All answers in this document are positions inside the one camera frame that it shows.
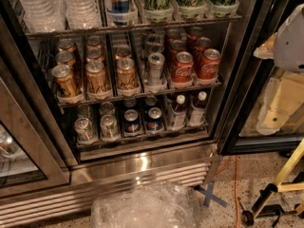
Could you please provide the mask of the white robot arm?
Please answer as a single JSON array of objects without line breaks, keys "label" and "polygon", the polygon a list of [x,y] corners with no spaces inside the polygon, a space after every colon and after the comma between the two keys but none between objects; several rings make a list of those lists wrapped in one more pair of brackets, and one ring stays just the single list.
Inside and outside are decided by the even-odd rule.
[{"label": "white robot arm", "polygon": [[285,70],[304,72],[304,4],[297,6],[278,29],[274,61]]}]

